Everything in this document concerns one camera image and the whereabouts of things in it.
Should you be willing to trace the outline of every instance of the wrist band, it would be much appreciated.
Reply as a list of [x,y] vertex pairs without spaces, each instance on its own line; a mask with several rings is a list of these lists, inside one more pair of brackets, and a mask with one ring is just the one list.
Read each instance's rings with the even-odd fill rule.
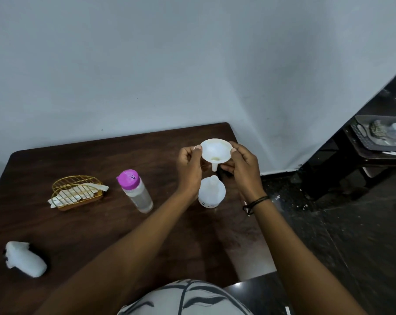
[[243,211],[245,211],[248,214],[248,217],[250,217],[253,214],[253,207],[256,206],[258,203],[269,200],[269,196],[263,196],[262,198],[259,198],[248,205],[243,206]]

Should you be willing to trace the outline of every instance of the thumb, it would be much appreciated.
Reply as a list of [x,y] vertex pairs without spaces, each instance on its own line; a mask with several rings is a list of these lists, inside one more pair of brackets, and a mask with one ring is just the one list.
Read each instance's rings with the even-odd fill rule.
[[236,148],[232,148],[230,150],[230,154],[232,155],[232,159],[233,159],[235,165],[245,163],[242,154],[239,153]]
[[192,165],[201,166],[202,146],[197,145],[192,152],[191,163]]

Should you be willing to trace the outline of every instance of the dark floor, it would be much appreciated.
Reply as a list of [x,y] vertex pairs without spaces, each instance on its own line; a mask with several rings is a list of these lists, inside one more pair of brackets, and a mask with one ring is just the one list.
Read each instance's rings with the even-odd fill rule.
[[[305,198],[294,176],[263,179],[297,235],[369,314],[396,314],[396,175],[357,201]],[[227,287],[254,314],[286,314],[276,272]]]

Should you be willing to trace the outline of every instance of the gold wire holder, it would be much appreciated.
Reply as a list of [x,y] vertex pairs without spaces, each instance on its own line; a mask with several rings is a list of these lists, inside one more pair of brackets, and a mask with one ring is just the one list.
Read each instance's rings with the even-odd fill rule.
[[[90,177],[88,175],[71,175],[69,177],[65,177],[65,178],[61,178],[57,181],[54,182],[54,184],[52,185],[52,197],[51,199],[53,199],[56,196],[60,196],[59,197],[59,201],[63,204],[63,205],[59,205],[57,206],[58,210],[61,211],[66,211],[69,209],[72,209],[74,207],[78,207],[80,205],[85,205],[86,203],[90,203],[96,200],[100,200],[103,197],[103,191],[102,190],[98,190],[92,186],[89,186],[88,188],[83,186],[82,184],[85,183],[92,183],[92,184],[101,184],[103,185],[103,183],[95,178],[95,177]],[[61,191],[65,191],[65,190],[69,190],[71,188],[77,187],[77,191],[75,190],[71,190],[71,193],[67,196],[63,193],[60,194]],[[92,197],[86,198],[86,199],[80,199],[77,202],[74,202],[74,196],[75,195],[82,195],[85,193],[92,193],[93,191],[91,191],[91,189],[95,189],[97,190],[96,193],[93,194]]]

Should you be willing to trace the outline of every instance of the white funnel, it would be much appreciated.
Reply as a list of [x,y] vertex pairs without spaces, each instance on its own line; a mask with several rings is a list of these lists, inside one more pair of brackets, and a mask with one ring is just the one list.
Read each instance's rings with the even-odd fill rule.
[[226,196],[226,187],[216,175],[201,180],[198,201],[206,208],[215,208]]
[[201,143],[202,158],[212,164],[213,171],[217,171],[219,163],[230,160],[230,150],[233,146],[222,139],[212,138]]

